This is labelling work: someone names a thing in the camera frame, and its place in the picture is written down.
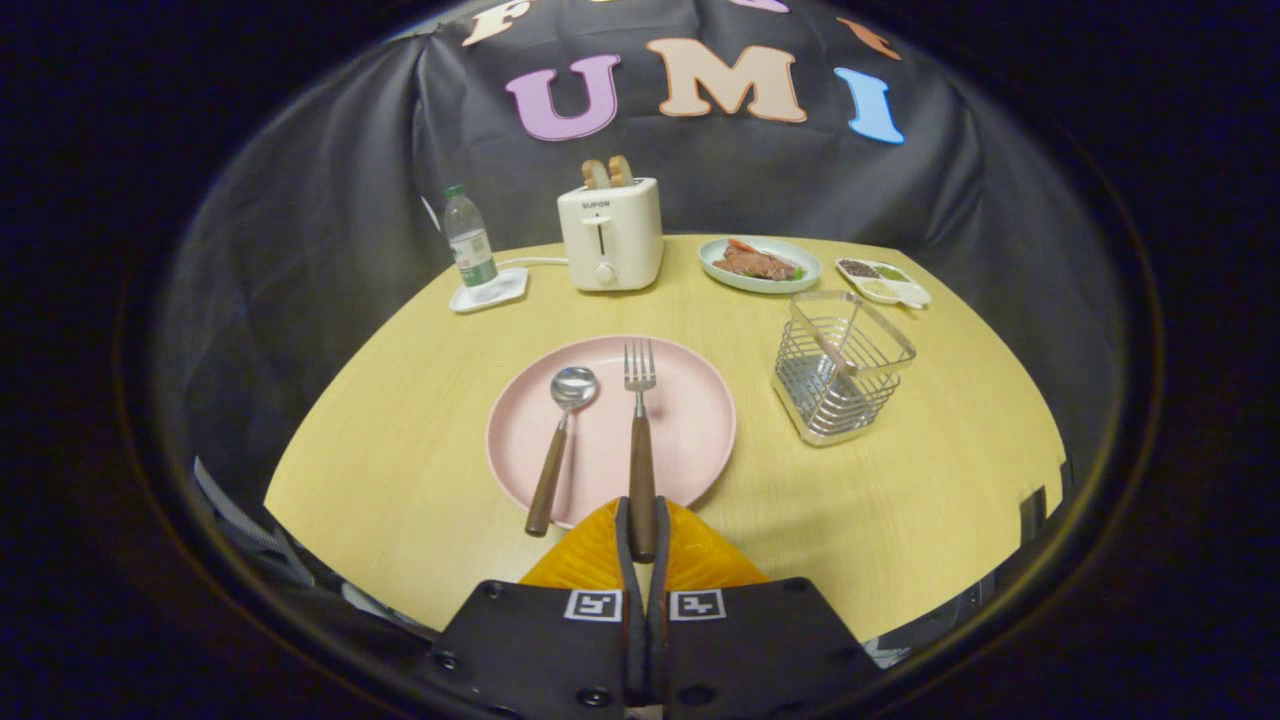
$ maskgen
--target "light blue plate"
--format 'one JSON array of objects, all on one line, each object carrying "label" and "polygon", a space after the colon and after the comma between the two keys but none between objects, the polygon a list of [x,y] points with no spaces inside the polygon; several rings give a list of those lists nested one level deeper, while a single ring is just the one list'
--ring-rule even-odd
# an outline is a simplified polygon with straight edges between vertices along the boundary
[{"label": "light blue plate", "polygon": [[813,287],[818,278],[822,277],[822,261],[813,256],[813,254],[800,250],[790,242],[782,242],[781,240],[769,240],[767,237],[746,237],[746,236],[733,236],[736,240],[750,245],[751,247],[759,250],[760,252],[768,252],[769,255],[777,255],[782,260],[804,268],[804,277],[797,281],[765,281],[760,278],[749,278],[746,275],[739,275],[736,273],[730,273],[728,270],[722,270],[716,265],[712,265],[716,260],[724,259],[724,249],[728,247],[728,238],[722,237],[719,240],[713,240],[700,249],[698,249],[698,258],[703,261],[703,269],[707,274],[718,279],[719,282],[736,287],[739,290],[745,290],[748,292],[763,292],[768,295],[790,295],[792,292],[800,292]]}]

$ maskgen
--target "wire basket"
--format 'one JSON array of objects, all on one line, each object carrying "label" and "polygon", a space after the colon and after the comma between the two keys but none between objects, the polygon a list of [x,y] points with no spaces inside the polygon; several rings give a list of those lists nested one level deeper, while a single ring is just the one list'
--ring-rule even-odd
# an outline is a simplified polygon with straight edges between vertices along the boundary
[{"label": "wire basket", "polygon": [[800,292],[773,372],[773,389],[800,437],[824,446],[867,430],[897,389],[915,346],[852,292]]}]

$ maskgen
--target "green garnish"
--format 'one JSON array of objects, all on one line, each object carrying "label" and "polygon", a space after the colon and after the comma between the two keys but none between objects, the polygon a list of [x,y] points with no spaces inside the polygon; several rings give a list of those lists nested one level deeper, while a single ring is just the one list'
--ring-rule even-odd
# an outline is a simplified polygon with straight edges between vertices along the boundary
[{"label": "green garnish", "polygon": [[906,275],[904,275],[902,273],[900,273],[900,272],[897,272],[893,268],[890,268],[887,265],[879,265],[878,268],[876,268],[876,272],[879,273],[881,277],[884,278],[884,279],[887,279],[887,281],[910,282],[910,281],[906,279]]}]

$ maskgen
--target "wooden table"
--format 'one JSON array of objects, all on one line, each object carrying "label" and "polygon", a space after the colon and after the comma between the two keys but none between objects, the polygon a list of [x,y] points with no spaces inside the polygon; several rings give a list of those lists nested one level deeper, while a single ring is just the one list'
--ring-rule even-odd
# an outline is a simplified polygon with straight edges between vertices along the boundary
[{"label": "wooden table", "polygon": [[[852,633],[879,635],[954,597],[1019,544],[1019,503],[1061,500],[1065,454],[1032,379],[955,293],[895,250],[791,240],[824,263],[814,290],[847,290],[835,259],[896,264],[933,295],[879,306],[919,352],[867,434],[803,443],[769,387],[786,296],[728,288],[700,268],[714,236],[668,237],[643,291],[588,295],[563,266],[530,270],[525,299],[471,315],[444,270],[351,359],[303,420],[266,496],[335,571],[443,629],[475,584],[516,580],[563,536],[525,536],[525,512],[485,461],[506,383],[586,337],[666,337],[701,354],[737,402],[739,434],[699,516],[773,578],[810,578]],[[562,245],[499,252],[563,256]]]}]

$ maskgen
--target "black cloth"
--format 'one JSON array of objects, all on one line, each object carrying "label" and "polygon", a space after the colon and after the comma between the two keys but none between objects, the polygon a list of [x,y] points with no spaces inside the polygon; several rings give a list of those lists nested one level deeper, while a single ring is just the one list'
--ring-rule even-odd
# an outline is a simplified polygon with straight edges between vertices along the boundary
[{"label": "black cloth", "polygon": [[[846,13],[788,5],[538,0],[474,46],[461,45],[472,28],[461,18],[335,69],[246,145],[191,224],[155,356],[161,402],[178,420],[170,441],[268,519],[266,484],[306,411],[396,310],[453,272],[421,199],[440,214],[444,188],[465,183],[495,250],[556,242],[556,197],[579,183],[581,163],[623,154],[658,179],[668,233],[906,252],[1009,345],[1074,468],[1091,468],[1123,393],[1125,328],[1088,208],[973,83],[884,32],[902,59],[878,53],[836,20]],[[730,115],[714,101],[704,117],[663,115],[664,64],[645,49],[660,37],[698,38],[728,64],[750,45],[791,53],[809,119],[755,118],[748,102]],[[572,117],[586,92],[568,65],[599,54],[622,58],[613,122],[566,142],[527,135],[506,83],[556,69],[557,111]],[[904,143],[849,128],[856,109],[837,67],[890,86]]]}]

